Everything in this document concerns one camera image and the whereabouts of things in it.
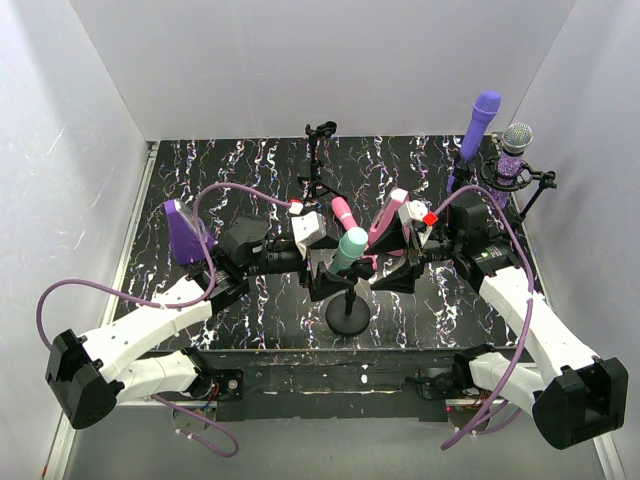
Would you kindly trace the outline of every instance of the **teal microphone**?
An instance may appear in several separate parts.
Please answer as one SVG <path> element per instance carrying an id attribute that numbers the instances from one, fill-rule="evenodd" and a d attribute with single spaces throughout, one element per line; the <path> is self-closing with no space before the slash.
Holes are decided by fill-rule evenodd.
<path id="1" fill-rule="evenodd" d="M 349 268 L 353 262 L 364 254 L 369 242 L 369 235 L 360 227 L 352 227 L 340 239 L 338 248 L 331 265 L 329 273 L 338 273 L 340 270 Z"/>

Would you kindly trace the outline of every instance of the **white wall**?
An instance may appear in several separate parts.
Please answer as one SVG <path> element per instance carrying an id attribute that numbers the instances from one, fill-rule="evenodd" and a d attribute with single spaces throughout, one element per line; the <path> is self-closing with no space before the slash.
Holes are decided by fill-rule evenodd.
<path id="1" fill-rule="evenodd" d="M 516 115 L 533 129 L 528 160 L 558 173 L 527 220 L 553 307 L 629 370 L 614 434 L 629 479 L 640 472 L 638 52 L 637 0 L 578 0 Z"/>
<path id="2" fill-rule="evenodd" d="M 146 145 L 66 1 L 0 0 L 0 478 L 40 478 L 60 407 L 35 305 L 56 280 L 111 283 Z M 49 336 L 96 326 L 106 298 L 70 287 Z"/>
<path id="3" fill-rule="evenodd" d="M 575 0 L 71 0 L 147 139 L 505 128 Z"/>

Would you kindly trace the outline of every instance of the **pink foam grip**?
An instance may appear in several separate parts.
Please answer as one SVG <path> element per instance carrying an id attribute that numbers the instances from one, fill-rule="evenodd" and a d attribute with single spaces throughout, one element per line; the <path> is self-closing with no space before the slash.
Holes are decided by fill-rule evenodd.
<path id="1" fill-rule="evenodd" d="M 342 226 L 346 230 L 350 230 L 353 227 L 357 227 L 358 224 L 351 215 L 351 209 L 347 202 L 344 201 L 344 198 L 336 197 L 331 200 L 331 210 L 333 210 L 333 214 L 336 216 L 338 220 L 342 223 Z"/>

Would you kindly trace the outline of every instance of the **black marbled surface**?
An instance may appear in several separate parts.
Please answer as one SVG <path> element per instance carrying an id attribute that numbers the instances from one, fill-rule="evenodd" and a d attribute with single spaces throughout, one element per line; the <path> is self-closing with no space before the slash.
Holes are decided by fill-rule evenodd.
<path id="1" fill-rule="evenodd" d="M 325 180 L 349 197 L 354 217 L 368 229 L 396 185 L 435 208 L 446 196 L 447 176 L 461 140 L 455 136 L 334 137 L 321 142 L 318 155 L 326 165 Z M 480 156 L 493 149 L 486 137 Z M 305 155 L 305 138 L 161 142 L 123 290 L 150 298 L 184 275 L 169 251 L 165 200 L 180 198 L 191 204 L 202 188 L 222 181 L 250 185 L 283 200 L 301 197 L 296 173 Z M 324 197 L 317 208 L 325 214 L 328 231 L 339 238 L 342 230 L 331 214 L 330 198 Z M 274 232 L 289 230 L 283 209 L 238 191 L 216 191 L 202 205 L 204 221 L 214 233 L 247 213 L 267 216 Z M 513 205 L 509 211 L 514 212 Z M 326 259 L 329 256 L 330 252 L 324 253 Z M 388 271 L 392 263 L 379 262 L 379 267 Z M 327 327 L 323 314 L 328 300 L 311 303 L 307 291 L 298 286 L 297 275 L 255 277 L 251 285 L 251 293 L 241 301 L 160 348 L 191 344 L 203 349 L 426 349 L 513 344 L 502 318 L 457 277 L 450 263 L 430 265 L 415 295 L 374 293 L 361 281 L 357 292 L 370 304 L 372 321 L 362 335 L 348 340 L 337 338 Z M 116 317 L 133 308 L 121 302 Z"/>

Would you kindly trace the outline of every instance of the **black microphone stand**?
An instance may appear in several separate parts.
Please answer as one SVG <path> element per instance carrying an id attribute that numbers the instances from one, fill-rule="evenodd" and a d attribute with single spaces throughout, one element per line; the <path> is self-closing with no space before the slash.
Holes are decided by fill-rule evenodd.
<path id="1" fill-rule="evenodd" d="M 315 200 L 320 197 L 324 197 L 329 193 L 333 193 L 336 197 L 342 197 L 347 201 L 347 197 L 342 195 L 337 190 L 334 190 L 329 185 L 322 181 L 320 171 L 323 167 L 322 162 L 317 158 L 316 150 L 318 149 L 318 137 L 330 138 L 331 135 L 336 133 L 338 125 L 336 122 L 326 122 L 317 126 L 314 130 L 311 129 L 311 125 L 307 125 L 304 129 L 304 133 L 308 136 L 309 140 L 309 153 L 311 160 L 309 163 L 309 175 L 298 174 L 298 182 L 303 185 L 308 183 L 308 190 L 302 201 L 306 203 L 309 200 Z"/>

